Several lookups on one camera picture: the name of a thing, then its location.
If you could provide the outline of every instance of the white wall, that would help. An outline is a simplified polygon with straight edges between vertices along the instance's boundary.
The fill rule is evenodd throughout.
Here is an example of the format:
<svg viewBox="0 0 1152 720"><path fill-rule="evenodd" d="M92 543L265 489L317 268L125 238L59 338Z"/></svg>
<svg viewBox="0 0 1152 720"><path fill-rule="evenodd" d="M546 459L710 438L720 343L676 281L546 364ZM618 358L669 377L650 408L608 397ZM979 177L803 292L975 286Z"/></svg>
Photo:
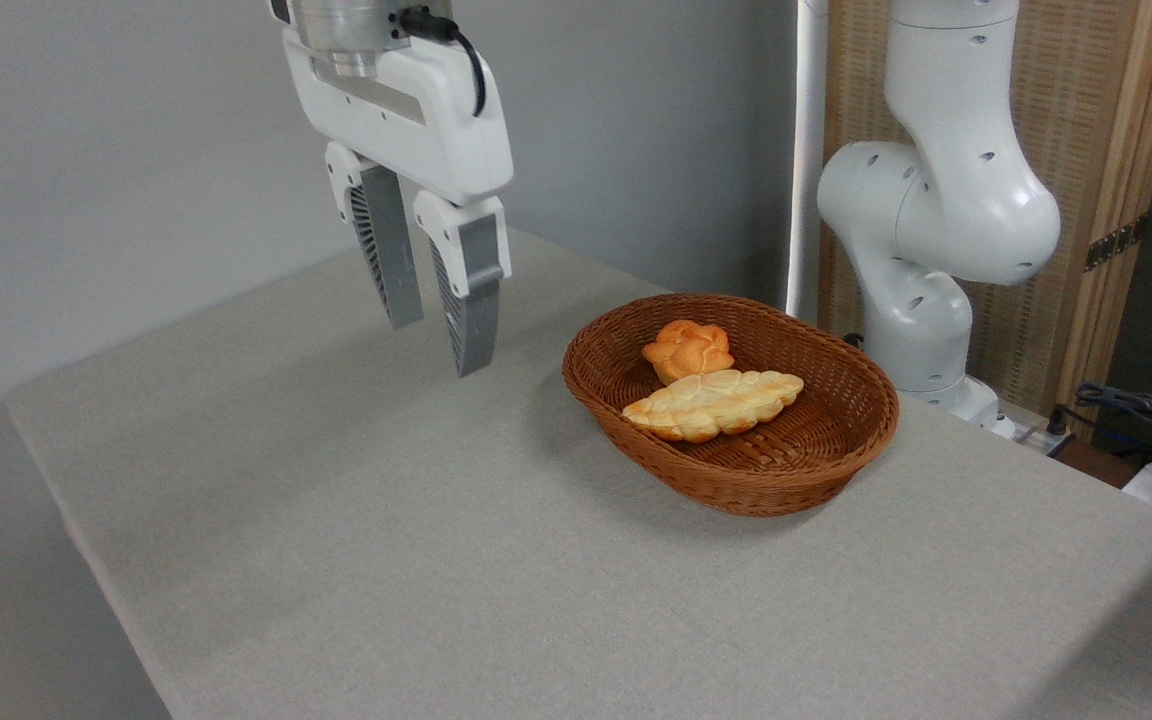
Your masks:
<svg viewBox="0 0 1152 720"><path fill-rule="evenodd" d="M768 73L793 33L749 31L780 5L458 3L511 123L507 217L669 287L775 297L793 114ZM260 1L1 0L0 401L353 247L321 151ZM160 715L0 418L0 717Z"/></svg>

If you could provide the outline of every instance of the white pole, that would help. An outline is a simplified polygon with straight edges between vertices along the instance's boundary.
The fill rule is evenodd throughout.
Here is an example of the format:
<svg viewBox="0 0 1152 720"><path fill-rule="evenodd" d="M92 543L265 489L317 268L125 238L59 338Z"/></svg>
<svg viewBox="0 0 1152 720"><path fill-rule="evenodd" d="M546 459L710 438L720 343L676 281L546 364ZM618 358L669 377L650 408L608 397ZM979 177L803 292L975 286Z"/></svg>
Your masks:
<svg viewBox="0 0 1152 720"><path fill-rule="evenodd" d="M820 272L820 213L817 184L824 166L824 83L829 0L799 0L794 89L794 188L790 198L790 263L785 311L817 323Z"/></svg>

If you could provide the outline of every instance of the brown wicker basket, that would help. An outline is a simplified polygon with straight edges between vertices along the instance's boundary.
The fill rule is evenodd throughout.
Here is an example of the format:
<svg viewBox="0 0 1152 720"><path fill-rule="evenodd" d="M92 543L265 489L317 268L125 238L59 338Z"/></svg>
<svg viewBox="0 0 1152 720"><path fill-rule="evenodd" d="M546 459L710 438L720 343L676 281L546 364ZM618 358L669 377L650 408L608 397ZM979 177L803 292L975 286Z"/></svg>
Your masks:
<svg viewBox="0 0 1152 720"><path fill-rule="evenodd" d="M700 445L668 444L621 410L662 387L643 346L670 320L719 325L738 370L805 381L771 423ZM882 370L856 348L772 306L723 295L658 295L600 316L576 334L563 379L627 456L691 500L735 515L805 510L838 495L896 432L900 404Z"/></svg>

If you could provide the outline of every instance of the metal hinge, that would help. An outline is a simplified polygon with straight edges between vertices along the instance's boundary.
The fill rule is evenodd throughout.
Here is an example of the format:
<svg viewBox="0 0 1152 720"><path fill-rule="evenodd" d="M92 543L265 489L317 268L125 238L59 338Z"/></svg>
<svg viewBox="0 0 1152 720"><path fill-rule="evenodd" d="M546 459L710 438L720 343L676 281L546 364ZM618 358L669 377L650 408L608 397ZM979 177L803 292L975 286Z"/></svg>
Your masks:
<svg viewBox="0 0 1152 720"><path fill-rule="evenodd" d="M1083 264L1083 272L1092 272L1092 270L1097 268L1097 265L1107 263L1115 255L1122 255L1129 247L1140 242L1144 237L1147 220L1149 213L1143 214L1134 219L1130 223L1123 225L1123 227L1101 237L1101 240L1093 242L1092 245L1089 245L1087 263Z"/></svg>

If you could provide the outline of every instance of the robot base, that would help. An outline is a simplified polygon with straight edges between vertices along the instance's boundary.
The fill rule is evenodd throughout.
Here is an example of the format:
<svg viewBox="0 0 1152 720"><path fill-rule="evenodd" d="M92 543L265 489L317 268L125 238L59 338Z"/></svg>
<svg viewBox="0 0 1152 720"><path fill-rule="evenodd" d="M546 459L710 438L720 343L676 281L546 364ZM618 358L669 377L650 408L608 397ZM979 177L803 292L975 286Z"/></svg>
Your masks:
<svg viewBox="0 0 1152 720"><path fill-rule="evenodd" d="M950 387L932 392L909 392L909 396L927 402L929 406L941 407L1001 437L1010 439L1016 432L1015 423L998 409L998 394L987 384L970 376L964 376Z"/></svg>

